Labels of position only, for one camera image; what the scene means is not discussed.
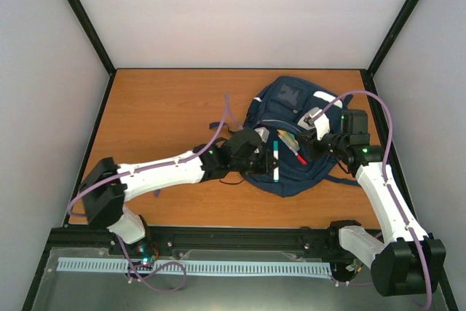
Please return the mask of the green capped white marker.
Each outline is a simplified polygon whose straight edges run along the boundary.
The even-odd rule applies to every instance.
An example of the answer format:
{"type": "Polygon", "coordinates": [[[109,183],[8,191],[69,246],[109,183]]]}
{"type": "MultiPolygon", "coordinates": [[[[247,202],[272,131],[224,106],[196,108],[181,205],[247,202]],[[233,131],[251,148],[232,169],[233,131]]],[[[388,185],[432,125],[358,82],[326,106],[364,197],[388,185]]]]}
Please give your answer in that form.
{"type": "Polygon", "coordinates": [[[279,173],[279,146],[278,146],[278,141],[273,142],[273,157],[274,157],[274,170],[273,170],[273,179],[274,182],[278,182],[280,179],[280,173],[279,173]]]}

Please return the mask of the red capped white marker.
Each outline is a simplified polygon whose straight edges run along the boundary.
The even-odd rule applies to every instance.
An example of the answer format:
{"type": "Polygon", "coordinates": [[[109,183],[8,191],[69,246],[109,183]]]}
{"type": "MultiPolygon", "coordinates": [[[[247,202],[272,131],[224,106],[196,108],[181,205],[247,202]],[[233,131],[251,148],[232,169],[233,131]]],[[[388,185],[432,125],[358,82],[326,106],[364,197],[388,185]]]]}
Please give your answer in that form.
{"type": "Polygon", "coordinates": [[[288,149],[294,154],[295,158],[302,164],[307,165],[307,161],[292,147],[292,145],[285,139],[285,137],[278,133],[279,139],[288,147],[288,149]]]}

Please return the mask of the navy blue student backpack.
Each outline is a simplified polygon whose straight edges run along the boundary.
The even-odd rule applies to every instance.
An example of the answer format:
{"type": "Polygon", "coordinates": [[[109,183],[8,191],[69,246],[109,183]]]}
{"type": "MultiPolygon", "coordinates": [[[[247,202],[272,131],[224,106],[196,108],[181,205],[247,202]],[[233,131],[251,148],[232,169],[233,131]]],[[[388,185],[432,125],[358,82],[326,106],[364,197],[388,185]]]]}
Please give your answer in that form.
{"type": "Polygon", "coordinates": [[[267,85],[252,100],[243,122],[243,127],[252,129],[264,127],[269,131],[266,141],[272,150],[274,143],[278,146],[279,178],[272,174],[244,174],[242,177],[253,186],[280,197],[292,197],[317,186],[321,181],[358,187],[355,180],[331,176],[331,170],[337,165],[335,157],[324,155],[313,160],[309,152],[300,146],[298,153],[307,163],[299,161],[288,146],[278,136],[281,130],[292,137],[307,130],[304,121],[318,110],[334,102],[326,112],[331,132],[341,130],[341,113],[348,108],[352,96],[335,101],[336,94],[305,79],[293,76],[280,76],[267,85]]]}

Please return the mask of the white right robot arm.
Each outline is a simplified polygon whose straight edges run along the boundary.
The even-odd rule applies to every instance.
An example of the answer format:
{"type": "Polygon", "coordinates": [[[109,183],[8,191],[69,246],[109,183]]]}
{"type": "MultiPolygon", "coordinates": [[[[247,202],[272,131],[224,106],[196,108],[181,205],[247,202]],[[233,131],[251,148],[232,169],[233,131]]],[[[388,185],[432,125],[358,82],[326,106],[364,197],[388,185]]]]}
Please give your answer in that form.
{"type": "Polygon", "coordinates": [[[337,230],[339,245],[370,269],[380,295],[432,295],[446,257],[443,243],[429,237],[408,208],[384,162],[384,149],[370,143],[367,113],[345,110],[340,122],[340,132],[331,132],[327,116],[313,108],[302,118],[304,132],[297,140],[311,157],[334,156],[347,166],[369,199],[382,238],[345,224],[337,230]]]}

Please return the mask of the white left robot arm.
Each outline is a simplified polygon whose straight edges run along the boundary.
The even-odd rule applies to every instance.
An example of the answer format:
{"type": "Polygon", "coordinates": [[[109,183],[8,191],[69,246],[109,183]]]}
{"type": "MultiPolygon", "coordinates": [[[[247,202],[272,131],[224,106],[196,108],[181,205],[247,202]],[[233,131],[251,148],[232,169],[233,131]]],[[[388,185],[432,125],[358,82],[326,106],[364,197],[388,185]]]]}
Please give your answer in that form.
{"type": "Polygon", "coordinates": [[[138,164],[101,159],[81,183],[79,194],[87,225],[119,236],[135,254],[151,246],[143,217],[127,202],[168,187],[221,180],[229,173],[278,174],[278,150],[269,149],[267,132],[245,128],[231,138],[217,138],[178,156],[138,164]]]}

